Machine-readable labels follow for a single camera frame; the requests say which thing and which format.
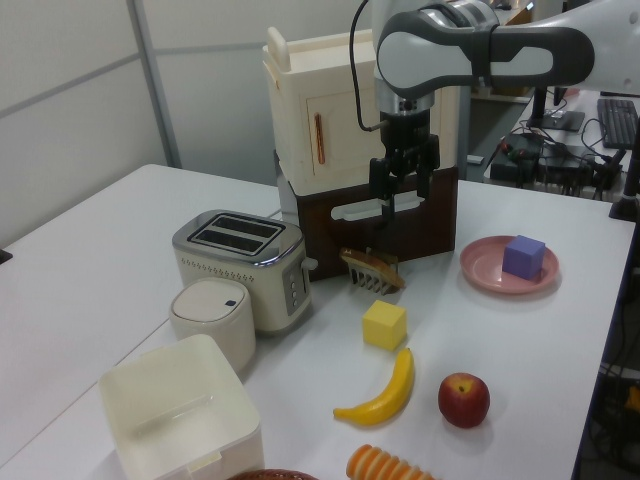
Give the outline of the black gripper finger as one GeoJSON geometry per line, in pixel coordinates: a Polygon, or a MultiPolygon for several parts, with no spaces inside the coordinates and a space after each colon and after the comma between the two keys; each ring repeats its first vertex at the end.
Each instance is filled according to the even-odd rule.
{"type": "Polygon", "coordinates": [[[433,172],[440,167],[439,137],[429,134],[418,148],[416,175],[417,195],[427,199],[430,194],[433,172]]]}
{"type": "Polygon", "coordinates": [[[381,214],[389,223],[395,219],[395,195],[397,181],[391,173],[391,164],[387,158],[372,158],[369,162],[369,192],[378,199],[381,214]]]}

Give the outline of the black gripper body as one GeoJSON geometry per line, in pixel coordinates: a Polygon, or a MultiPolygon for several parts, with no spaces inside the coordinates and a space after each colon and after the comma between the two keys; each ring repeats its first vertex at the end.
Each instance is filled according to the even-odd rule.
{"type": "Polygon", "coordinates": [[[391,173],[398,179],[416,172],[419,146],[430,132],[428,110],[409,115],[381,114],[385,125],[381,129],[381,140],[385,147],[385,158],[390,161],[391,173]]]}

